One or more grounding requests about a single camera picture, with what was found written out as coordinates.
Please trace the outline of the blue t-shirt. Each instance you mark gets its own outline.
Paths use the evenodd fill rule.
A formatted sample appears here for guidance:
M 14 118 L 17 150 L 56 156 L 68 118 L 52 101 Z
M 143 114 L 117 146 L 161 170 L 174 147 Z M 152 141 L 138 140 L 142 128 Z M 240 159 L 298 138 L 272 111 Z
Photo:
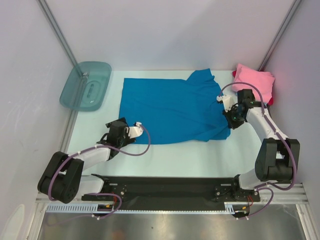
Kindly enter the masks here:
M 187 79 L 125 78 L 119 117 L 148 130 L 137 144 L 165 145 L 186 141 L 226 140 L 231 130 L 217 102 L 221 92 L 210 69 Z

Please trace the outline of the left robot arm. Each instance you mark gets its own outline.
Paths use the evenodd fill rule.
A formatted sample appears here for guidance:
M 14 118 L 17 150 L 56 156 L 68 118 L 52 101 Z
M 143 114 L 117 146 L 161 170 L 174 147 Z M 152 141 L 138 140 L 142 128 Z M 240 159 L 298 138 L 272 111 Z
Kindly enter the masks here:
M 37 190 L 47 195 L 51 201 L 68 204 L 79 195 L 81 186 L 93 183 L 93 194 L 100 200 L 107 199 L 111 188 L 100 177 L 86 179 L 83 171 L 112 160 L 122 152 L 122 148 L 133 144 L 144 130 L 140 122 L 129 126 L 124 117 L 107 123 L 106 127 L 108 132 L 93 147 L 72 155 L 55 152 L 37 184 Z

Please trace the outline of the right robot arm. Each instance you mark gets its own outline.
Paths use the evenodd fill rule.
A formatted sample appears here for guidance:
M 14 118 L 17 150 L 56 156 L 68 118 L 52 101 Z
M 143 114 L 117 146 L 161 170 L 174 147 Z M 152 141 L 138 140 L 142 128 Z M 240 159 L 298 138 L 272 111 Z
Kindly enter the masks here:
M 217 102 L 223 105 L 222 114 L 228 127 L 235 130 L 244 123 L 250 124 L 258 135 L 261 146 L 254 168 L 238 175 L 236 185 L 230 188 L 231 196 L 242 201 L 249 190 L 273 186 L 287 191 L 295 184 L 300 155 L 300 143 L 284 134 L 272 120 L 266 105 L 255 99 L 251 89 L 237 92 L 237 99 L 219 95 Z

